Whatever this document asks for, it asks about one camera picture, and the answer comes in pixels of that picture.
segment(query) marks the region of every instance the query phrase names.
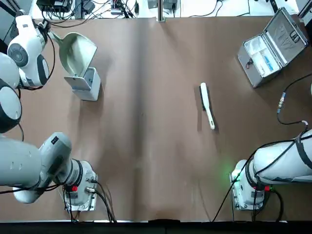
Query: brush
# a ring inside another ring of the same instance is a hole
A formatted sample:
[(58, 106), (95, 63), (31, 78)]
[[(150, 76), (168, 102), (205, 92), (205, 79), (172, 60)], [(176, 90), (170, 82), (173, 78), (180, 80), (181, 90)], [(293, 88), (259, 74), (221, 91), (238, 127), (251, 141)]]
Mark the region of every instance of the brush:
[(208, 89), (207, 89), (206, 83), (204, 83), (204, 82), (201, 83), (199, 90), (200, 90), (200, 97), (201, 97), (201, 103), (203, 105), (203, 109), (207, 113), (210, 128), (213, 130), (213, 129), (215, 129), (215, 123), (214, 123), (214, 119), (213, 119), (213, 116), (212, 116), (211, 111), (210, 111)]

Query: brown tabletop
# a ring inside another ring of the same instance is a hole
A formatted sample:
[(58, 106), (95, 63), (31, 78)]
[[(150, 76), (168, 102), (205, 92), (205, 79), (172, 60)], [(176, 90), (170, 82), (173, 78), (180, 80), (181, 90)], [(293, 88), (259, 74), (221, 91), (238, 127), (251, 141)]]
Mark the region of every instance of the brown tabletop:
[[(266, 142), (295, 137), (302, 126), (283, 126), (276, 109), (289, 82), (312, 70), (306, 49), (271, 82), (253, 89), (236, 54), (270, 17), (90, 20), (79, 32), (97, 46), (92, 66), (102, 80), (97, 102), (80, 101), (64, 81), (58, 58), (51, 80), (39, 91), (22, 91), (25, 141), (39, 147), (51, 133), (66, 133), (72, 157), (89, 161), (113, 196), (118, 220), (212, 219), (229, 188), (229, 172)], [(44, 50), (51, 68), (52, 46)], [(201, 110), (199, 84), (206, 82), (217, 131)], [(281, 117), (312, 123), (311, 79), (290, 89)], [(17, 128), (8, 136), (20, 138)], [(311, 220), (311, 184), (276, 186), (286, 220)], [(68, 219), (57, 190), (34, 204), (12, 194), (0, 199), (1, 220)], [(275, 220), (272, 195), (257, 218)], [(107, 219), (100, 199), (83, 220)], [(235, 211), (237, 220), (251, 212)], [(230, 198), (217, 220), (231, 220)]]

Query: metal case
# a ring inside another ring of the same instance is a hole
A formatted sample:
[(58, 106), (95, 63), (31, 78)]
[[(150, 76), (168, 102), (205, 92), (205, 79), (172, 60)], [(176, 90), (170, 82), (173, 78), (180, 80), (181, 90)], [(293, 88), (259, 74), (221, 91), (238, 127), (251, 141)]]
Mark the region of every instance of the metal case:
[(308, 45), (308, 40), (282, 7), (257, 36), (244, 41), (237, 57), (253, 88), (274, 78)]

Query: dustpan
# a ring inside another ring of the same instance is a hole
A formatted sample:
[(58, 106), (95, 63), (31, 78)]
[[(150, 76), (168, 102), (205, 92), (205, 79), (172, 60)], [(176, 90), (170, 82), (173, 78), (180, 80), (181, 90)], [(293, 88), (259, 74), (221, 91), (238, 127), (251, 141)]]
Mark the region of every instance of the dustpan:
[(69, 33), (61, 39), (50, 31), (49, 36), (59, 45), (59, 59), (63, 68), (73, 77), (84, 77), (97, 51), (97, 46), (79, 33)]

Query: dustpan handle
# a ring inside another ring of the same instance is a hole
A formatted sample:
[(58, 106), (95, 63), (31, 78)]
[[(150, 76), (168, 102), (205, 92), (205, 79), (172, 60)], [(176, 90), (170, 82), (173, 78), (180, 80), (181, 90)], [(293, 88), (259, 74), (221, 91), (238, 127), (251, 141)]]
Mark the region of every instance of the dustpan handle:
[(59, 46), (63, 44), (63, 40), (56, 33), (50, 31), (49, 36), (52, 40), (55, 40)]

